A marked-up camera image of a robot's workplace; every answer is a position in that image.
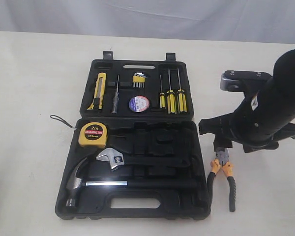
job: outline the screwdriver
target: screwdriver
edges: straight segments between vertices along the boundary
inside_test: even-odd
[[[160,81],[161,81],[161,93],[159,94],[159,104],[160,108],[166,108],[165,104],[165,93],[163,93],[163,86],[162,86],[162,74],[159,75]]]
[[[187,112],[186,95],[185,95],[185,91],[181,89],[179,68],[177,68],[177,72],[178,72],[178,82],[179,82],[179,89],[177,91],[178,113]]]
[[[169,90],[167,91],[167,107],[168,107],[168,114],[174,113],[176,114],[176,100],[175,100],[175,93],[172,90],[171,85],[171,72],[168,68],[168,83],[169,83]]]
[[[118,106],[118,101],[119,101],[118,84],[119,84],[119,75],[117,78],[117,87],[116,87],[116,92],[115,92],[114,99],[113,99],[112,113],[117,113],[117,106]]]

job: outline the wrench jaw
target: wrench jaw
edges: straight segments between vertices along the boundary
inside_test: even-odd
[[[113,148],[107,148],[100,152],[96,157],[98,161],[109,161],[110,167],[112,171],[115,171],[120,166],[124,165],[124,159],[121,152]]]

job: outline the white tabletop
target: white tabletop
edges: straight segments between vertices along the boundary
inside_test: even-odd
[[[139,39],[0,32],[0,236],[83,235],[293,235],[295,140],[274,151],[230,149],[237,185],[236,212],[228,209],[223,174],[214,182],[211,215],[203,221],[165,219],[61,220],[55,202],[90,63],[103,51],[115,59],[164,60],[176,52],[187,65],[194,120],[232,112],[242,93],[219,89],[225,70],[271,73],[295,45]],[[200,136],[206,174],[214,158],[213,135]]]

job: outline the black plastic case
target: black plastic case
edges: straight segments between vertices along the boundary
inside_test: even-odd
[[[131,66],[154,66],[154,69],[124,68]],[[185,90],[188,112],[168,114],[159,108],[160,77],[163,80],[163,92],[169,89],[168,68],[171,70],[172,89],[179,88],[177,68],[180,71],[181,87]],[[132,76],[135,72],[148,75],[144,88],[132,88]],[[100,72],[107,74],[102,111],[87,110],[92,102],[95,82]],[[112,114],[113,96],[116,91],[119,74],[118,113]],[[150,101],[148,110],[135,113],[128,108],[129,100],[137,95]],[[56,214],[62,219],[103,217],[118,218],[193,218],[202,220],[210,213],[206,177],[199,145],[197,127],[192,121],[193,106],[186,66],[176,61],[174,53],[167,53],[165,61],[113,60],[112,52],[104,52],[103,60],[92,62],[83,100],[80,107],[82,119],[76,123],[76,130],[65,165],[62,182],[56,202]],[[78,144],[80,129],[89,122],[103,123],[108,129],[105,148],[114,148],[125,155],[136,158],[149,156],[161,158],[182,158],[190,165],[182,168],[159,166],[123,166],[111,171],[109,163],[95,160],[101,151],[96,147],[81,147]],[[79,173],[83,180],[130,180],[140,183],[173,180],[196,181],[193,189],[177,188],[129,188],[84,187],[80,191],[78,205],[75,208],[65,206],[67,200],[66,183],[74,167],[85,156],[88,163]],[[160,202],[158,208],[111,208],[113,198],[155,198]]]

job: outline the white backdrop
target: white backdrop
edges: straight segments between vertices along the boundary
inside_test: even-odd
[[[0,0],[0,30],[295,43],[295,0]]]

